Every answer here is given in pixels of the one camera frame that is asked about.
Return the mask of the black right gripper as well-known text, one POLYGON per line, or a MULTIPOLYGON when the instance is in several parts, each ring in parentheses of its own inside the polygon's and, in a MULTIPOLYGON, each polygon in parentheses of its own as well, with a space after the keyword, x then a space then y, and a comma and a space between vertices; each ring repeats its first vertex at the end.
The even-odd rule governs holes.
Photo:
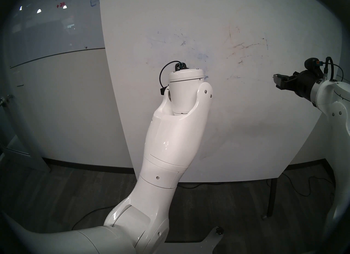
POLYGON ((311 100, 311 91, 314 84, 323 78, 322 70, 304 70, 294 72, 293 75, 287 76, 274 74, 273 80, 276 87, 280 90, 294 90, 294 92, 307 100, 311 100))

